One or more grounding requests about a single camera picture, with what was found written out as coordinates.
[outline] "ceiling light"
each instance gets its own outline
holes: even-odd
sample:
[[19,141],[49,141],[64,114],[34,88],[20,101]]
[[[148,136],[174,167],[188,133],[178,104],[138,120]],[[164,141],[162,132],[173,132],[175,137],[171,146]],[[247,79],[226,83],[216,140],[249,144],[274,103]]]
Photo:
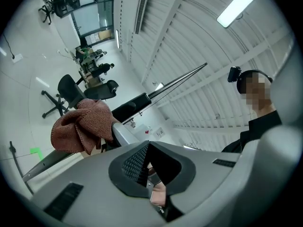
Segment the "ceiling light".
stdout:
[[253,0],[233,0],[217,18],[217,21],[223,27],[228,27],[252,1]]
[[119,33],[118,33],[118,30],[116,30],[116,39],[117,39],[117,46],[118,46],[118,49],[120,49],[120,44],[119,44]]
[[4,56],[6,56],[7,54],[6,54],[6,52],[0,47],[0,52],[4,55]]
[[195,148],[192,148],[192,147],[189,147],[189,146],[183,146],[184,148],[186,148],[186,149],[195,149]]
[[36,80],[38,82],[40,82],[41,84],[43,84],[44,86],[49,87],[49,85],[47,83],[45,83],[44,81],[42,81],[40,78],[36,78]]
[[162,88],[162,87],[164,87],[164,84],[163,84],[163,83],[160,83],[160,84],[157,86],[157,88],[156,88],[155,91],[159,90],[159,89]]

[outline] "brown towel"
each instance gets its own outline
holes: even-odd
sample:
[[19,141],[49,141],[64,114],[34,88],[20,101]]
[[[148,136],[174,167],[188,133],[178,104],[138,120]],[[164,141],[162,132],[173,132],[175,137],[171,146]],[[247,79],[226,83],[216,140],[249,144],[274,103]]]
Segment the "brown towel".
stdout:
[[83,99],[53,125],[51,143],[56,150],[77,153],[100,146],[101,138],[113,141],[112,123],[118,122],[101,100]]

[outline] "neck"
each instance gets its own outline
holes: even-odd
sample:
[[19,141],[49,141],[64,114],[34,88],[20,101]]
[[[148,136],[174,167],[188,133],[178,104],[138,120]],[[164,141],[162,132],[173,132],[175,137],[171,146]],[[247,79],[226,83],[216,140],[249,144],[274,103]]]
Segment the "neck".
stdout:
[[256,110],[256,114],[257,114],[257,117],[259,118],[259,117],[262,117],[266,114],[273,112],[274,110],[275,110],[274,107],[272,105],[269,105],[260,110]]

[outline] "headset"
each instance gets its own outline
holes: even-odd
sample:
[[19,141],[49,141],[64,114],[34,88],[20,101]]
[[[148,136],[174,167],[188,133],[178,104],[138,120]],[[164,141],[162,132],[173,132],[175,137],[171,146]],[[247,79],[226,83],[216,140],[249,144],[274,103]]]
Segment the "headset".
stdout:
[[241,83],[249,74],[251,74],[253,72],[260,73],[260,74],[264,75],[270,81],[270,83],[273,82],[273,79],[271,77],[269,77],[267,74],[265,74],[264,72],[262,72],[260,70],[247,70],[247,71],[241,73],[241,69],[239,66],[231,67],[227,81],[228,82],[236,81],[238,92],[243,93],[243,92],[241,92]]

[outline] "green tape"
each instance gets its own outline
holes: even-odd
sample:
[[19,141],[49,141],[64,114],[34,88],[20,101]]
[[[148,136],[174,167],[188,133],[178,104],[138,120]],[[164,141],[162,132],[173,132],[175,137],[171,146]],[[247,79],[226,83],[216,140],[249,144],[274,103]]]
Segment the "green tape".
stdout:
[[30,150],[30,153],[31,153],[31,154],[38,153],[38,156],[39,156],[39,158],[40,158],[40,161],[43,160],[43,155],[42,155],[41,149],[40,149],[39,147],[37,147],[37,148],[31,148],[31,149],[29,149],[29,150]]

